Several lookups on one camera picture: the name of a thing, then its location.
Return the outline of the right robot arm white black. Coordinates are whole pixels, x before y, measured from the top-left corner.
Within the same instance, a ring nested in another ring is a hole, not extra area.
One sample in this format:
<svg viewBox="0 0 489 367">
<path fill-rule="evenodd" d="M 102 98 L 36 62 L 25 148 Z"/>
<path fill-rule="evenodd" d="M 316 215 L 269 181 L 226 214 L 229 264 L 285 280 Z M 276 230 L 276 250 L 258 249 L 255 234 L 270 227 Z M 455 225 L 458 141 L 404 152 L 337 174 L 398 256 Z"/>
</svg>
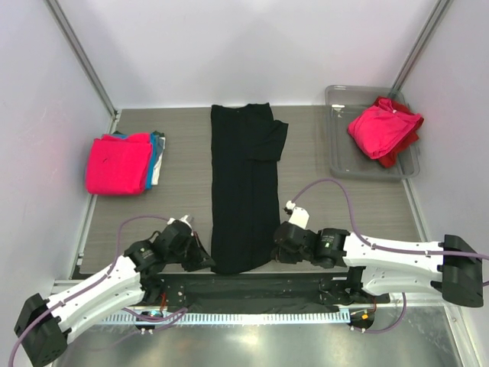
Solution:
<svg viewBox="0 0 489 367">
<path fill-rule="evenodd" d="M 483 255 L 464 239 L 402 242 L 363 237 L 344 229 L 305 229 L 283 222 L 274 233 L 273 257 L 283 263 L 308 261 L 321 268 L 348 268 L 346 297 L 362 302 L 388 293 L 440 293 L 462 307 L 484 304 Z"/>
</svg>

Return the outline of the black t shirt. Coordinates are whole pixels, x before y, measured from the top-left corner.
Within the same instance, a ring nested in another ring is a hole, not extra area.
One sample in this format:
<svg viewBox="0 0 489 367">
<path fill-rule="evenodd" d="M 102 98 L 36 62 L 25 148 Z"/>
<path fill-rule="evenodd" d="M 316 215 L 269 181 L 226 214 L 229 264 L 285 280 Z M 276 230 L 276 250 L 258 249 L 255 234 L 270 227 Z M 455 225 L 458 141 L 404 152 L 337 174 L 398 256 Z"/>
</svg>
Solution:
<svg viewBox="0 0 489 367">
<path fill-rule="evenodd" d="M 280 225 L 277 164 L 289 125 L 269 104 L 211 108 L 212 238 L 216 274 L 271 260 Z"/>
</svg>

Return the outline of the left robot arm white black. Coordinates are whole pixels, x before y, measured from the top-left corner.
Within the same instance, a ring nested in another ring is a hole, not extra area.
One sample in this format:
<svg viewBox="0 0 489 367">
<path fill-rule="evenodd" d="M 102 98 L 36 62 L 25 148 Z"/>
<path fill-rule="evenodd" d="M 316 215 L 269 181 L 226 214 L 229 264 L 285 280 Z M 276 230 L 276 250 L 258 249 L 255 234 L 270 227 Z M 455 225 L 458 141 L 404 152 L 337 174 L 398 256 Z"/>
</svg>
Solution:
<svg viewBox="0 0 489 367">
<path fill-rule="evenodd" d="M 163 296 L 162 270 L 179 264 L 184 271 L 211 268 L 215 262 L 203 248 L 188 216 L 167 220 L 149 238 L 116 250 L 113 262 L 98 273 L 58 294 L 30 296 L 14 327 L 17 341 L 8 364 L 23 349 L 34 366 L 59 358 L 79 335 L 108 315 Z"/>
</svg>

